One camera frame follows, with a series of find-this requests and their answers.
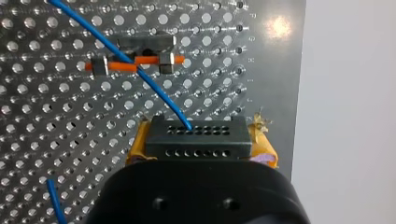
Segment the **perforated metal plate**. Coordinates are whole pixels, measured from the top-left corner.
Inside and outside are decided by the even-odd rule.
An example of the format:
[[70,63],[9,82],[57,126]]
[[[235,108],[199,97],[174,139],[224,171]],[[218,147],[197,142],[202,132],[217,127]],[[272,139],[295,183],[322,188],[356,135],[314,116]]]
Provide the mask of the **perforated metal plate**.
[[[146,72],[191,119],[251,119],[263,106],[290,176],[304,0],[67,2],[108,36],[176,35],[186,62]],[[83,71],[108,51],[45,0],[0,0],[0,22],[0,221],[55,222],[53,178],[67,220],[82,223],[142,115],[176,116],[135,74]]]

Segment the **white wall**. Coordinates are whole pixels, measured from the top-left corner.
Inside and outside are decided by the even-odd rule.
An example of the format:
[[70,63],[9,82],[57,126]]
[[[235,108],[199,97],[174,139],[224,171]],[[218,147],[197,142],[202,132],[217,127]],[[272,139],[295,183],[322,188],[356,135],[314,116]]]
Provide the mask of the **white wall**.
[[312,223],[396,223],[396,1],[307,0],[292,182]]

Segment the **blue cable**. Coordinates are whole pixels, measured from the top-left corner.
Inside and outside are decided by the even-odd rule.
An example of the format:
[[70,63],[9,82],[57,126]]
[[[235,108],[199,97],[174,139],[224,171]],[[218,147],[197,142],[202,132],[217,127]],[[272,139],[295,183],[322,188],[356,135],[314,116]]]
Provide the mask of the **blue cable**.
[[[121,50],[119,50],[115,45],[113,45],[105,36],[103,36],[99,31],[97,31],[90,23],[85,21],[81,16],[79,16],[73,9],[61,2],[61,0],[49,0],[49,3],[53,4],[55,7],[60,8],[64,14],[78,22],[82,27],[91,32],[98,40],[100,40],[111,52],[113,52],[120,60],[125,63],[134,63],[132,59],[126,56]],[[137,74],[160,96],[161,99],[175,112],[177,117],[186,126],[188,130],[192,129],[190,122],[186,119],[183,113],[180,111],[177,105],[165,94],[165,92],[142,70],[142,68],[137,67]]]
[[61,204],[59,203],[58,194],[56,193],[55,184],[53,180],[47,179],[47,189],[49,191],[50,201],[52,202],[52,207],[55,212],[56,218],[58,218],[59,224],[67,224],[64,213],[62,212]]

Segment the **orange plastic part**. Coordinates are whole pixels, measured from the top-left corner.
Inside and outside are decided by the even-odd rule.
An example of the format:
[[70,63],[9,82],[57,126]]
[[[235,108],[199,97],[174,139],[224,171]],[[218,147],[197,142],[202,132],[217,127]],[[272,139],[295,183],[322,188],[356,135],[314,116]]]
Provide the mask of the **orange plastic part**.
[[[185,59],[184,56],[177,55],[175,57],[175,63],[183,63],[184,59]],[[116,70],[122,72],[136,72],[137,64],[157,64],[160,62],[160,59],[157,56],[135,57],[134,62],[135,64],[110,62],[107,64],[107,66],[108,66],[108,70]],[[87,71],[92,70],[92,64],[86,63],[85,70]]]

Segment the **black connector housing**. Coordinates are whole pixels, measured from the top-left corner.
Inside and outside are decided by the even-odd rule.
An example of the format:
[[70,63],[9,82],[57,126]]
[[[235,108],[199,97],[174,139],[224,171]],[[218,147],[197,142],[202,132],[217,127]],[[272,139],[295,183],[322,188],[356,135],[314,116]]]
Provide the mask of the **black connector housing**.
[[159,160],[239,160],[250,157],[244,117],[192,120],[191,131],[178,120],[154,117],[146,138],[146,156]]

